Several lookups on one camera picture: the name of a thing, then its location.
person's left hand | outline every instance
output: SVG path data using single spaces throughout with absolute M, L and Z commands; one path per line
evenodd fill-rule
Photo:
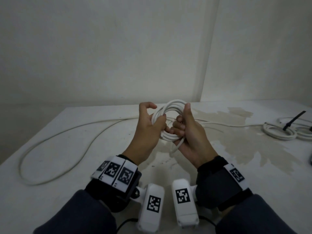
M 139 104 L 139 118 L 135 135 L 128 148 L 122 153 L 136 165 L 140 165 L 150 156 L 158 143 L 160 133 L 164 129 L 169 129 L 166 128 L 166 114 L 158 117 L 154 125 L 152 125 L 152 115 L 147 113 L 148 108 L 156 109 L 157 106 L 152 102 Z

table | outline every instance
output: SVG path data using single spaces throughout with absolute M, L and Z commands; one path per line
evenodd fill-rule
M 287 100 L 259 100 L 192 103 L 195 118 L 231 124 L 263 123 L 278 117 L 295 116 L 311 120 L 312 109 Z M 40 186 L 27 186 L 18 177 L 18 159 L 34 143 L 67 128 L 101 119 L 138 115 L 137 105 L 66 108 L 0 166 L 0 233 L 30 233 L 49 220 L 78 190 L 84 189 L 93 171 L 109 156 L 122 153 L 129 145 L 137 120 L 120 122 L 102 133 L 83 160 L 63 177 Z M 176 116 L 175 112 L 167 116 Z M 29 179 L 44 180 L 69 167 L 92 138 L 112 122 L 82 126 L 44 142 L 25 159 L 23 174 Z M 308 163 L 312 143 L 295 139 L 278 141 L 260 127 L 227 128 L 208 125 L 209 140 L 217 153 L 239 168 L 250 188 L 261 195 L 275 212 L 296 232 L 312 232 L 312 166 Z M 139 185 L 155 183 L 165 188 L 160 233 L 214 233 L 211 224 L 201 220 L 195 230 L 181 230 L 176 223 L 171 183 L 185 178 L 195 183 L 196 169 L 180 152 L 169 155 L 172 144 L 159 141 L 151 156 L 139 166 Z M 140 205 L 131 202 L 114 214 L 117 225 L 137 217 Z M 199 214 L 215 218 L 216 213 L 199 208 Z M 138 233 L 128 223 L 120 233 Z

white camera housing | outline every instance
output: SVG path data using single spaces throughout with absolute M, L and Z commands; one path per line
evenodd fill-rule
M 177 216 L 177 224 L 180 227 L 196 227 L 199 224 L 197 209 L 195 206 L 195 189 L 190 187 L 185 179 L 175 180 L 172 183 L 172 195 Z
M 142 204 L 137 228 L 145 233 L 154 233 L 159 229 L 165 189 L 155 184 L 148 184 L 145 189 L 137 189 L 140 196 L 132 199 Z

qr code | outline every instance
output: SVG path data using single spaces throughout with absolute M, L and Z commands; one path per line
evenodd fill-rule
M 120 168 L 120 165 L 119 164 L 116 164 L 116 163 L 113 163 L 111 162 L 107 169 L 105 170 L 104 174 L 110 176 L 110 177 L 115 177 L 118 169 Z
M 245 178 L 243 177 L 243 175 L 236 169 L 232 169 L 230 170 L 230 173 L 233 175 L 233 177 L 236 179 L 236 181 L 241 182 L 243 181 Z
M 105 168 L 106 168 L 106 166 L 107 166 L 107 164 L 109 163 L 109 161 L 104 161 L 100 166 L 99 166 L 99 168 L 98 169 L 96 169 L 97 171 L 103 171 Z
M 177 203 L 181 204 L 181 203 L 186 203 L 186 202 L 190 202 L 190 196 L 188 194 L 188 189 L 179 189 L 176 190 L 176 195 L 177 195 Z
M 161 198 L 150 195 L 149 202 L 147 204 L 147 210 L 158 213 L 160 209 Z
M 127 168 L 123 168 L 120 172 L 120 175 L 118 177 L 118 181 L 121 181 L 122 183 L 128 185 L 131 181 L 131 178 L 133 176 L 133 172 Z

hand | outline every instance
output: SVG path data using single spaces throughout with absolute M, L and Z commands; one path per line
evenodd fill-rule
M 122 153 L 124 156 L 130 158 L 136 165 L 140 165 L 149 157 L 158 143 L 160 133 L 167 126 L 166 114 L 158 117 L 154 125 L 152 125 L 152 115 L 147 113 L 148 108 L 156 109 L 157 106 L 152 102 L 140 103 L 138 125 L 135 130 L 135 135 L 128 148 Z
M 177 117 L 170 133 L 186 137 L 179 150 L 196 168 L 218 156 L 207 139 L 205 129 L 193 118 L 190 103 L 185 104 L 183 117 Z

